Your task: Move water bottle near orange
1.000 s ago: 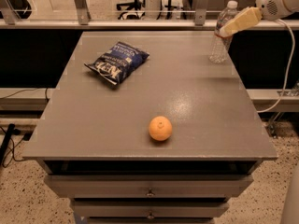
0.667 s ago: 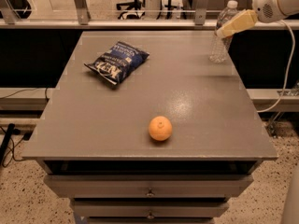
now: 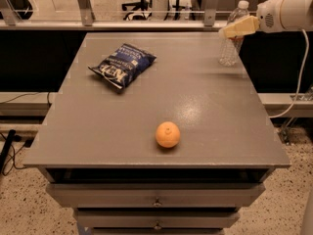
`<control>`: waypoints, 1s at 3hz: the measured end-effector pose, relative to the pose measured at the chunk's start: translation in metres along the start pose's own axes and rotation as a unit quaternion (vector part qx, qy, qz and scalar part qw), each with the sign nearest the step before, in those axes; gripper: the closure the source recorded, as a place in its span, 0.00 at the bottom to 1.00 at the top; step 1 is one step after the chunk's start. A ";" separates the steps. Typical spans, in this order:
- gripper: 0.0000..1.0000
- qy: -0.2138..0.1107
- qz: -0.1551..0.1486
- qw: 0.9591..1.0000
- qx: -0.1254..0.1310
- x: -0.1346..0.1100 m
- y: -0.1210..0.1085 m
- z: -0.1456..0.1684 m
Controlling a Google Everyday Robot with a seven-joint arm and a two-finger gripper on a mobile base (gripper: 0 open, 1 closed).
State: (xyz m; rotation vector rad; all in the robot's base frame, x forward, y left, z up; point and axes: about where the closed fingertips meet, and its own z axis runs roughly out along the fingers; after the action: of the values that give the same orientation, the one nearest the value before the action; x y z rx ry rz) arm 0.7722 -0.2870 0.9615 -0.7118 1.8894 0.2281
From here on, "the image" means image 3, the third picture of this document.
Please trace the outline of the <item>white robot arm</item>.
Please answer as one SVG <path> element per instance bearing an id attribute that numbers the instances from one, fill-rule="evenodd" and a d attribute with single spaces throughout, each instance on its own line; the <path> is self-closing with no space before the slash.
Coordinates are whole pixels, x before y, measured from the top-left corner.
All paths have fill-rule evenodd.
<path id="1" fill-rule="evenodd" d="M 313 0 L 267 0 L 257 5 L 255 16 L 243 16 L 219 30 L 221 38 L 256 33 L 313 30 Z"/>

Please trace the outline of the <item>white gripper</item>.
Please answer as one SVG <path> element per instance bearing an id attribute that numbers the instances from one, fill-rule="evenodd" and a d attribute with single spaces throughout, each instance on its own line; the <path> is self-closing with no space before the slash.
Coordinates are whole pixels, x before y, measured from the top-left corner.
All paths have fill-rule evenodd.
<path id="1" fill-rule="evenodd" d="M 257 5 L 256 17 L 244 16 L 222 27 L 221 38 L 235 38 L 254 34 L 260 29 L 266 33 L 283 31 L 281 6 L 284 0 L 267 0 Z"/>

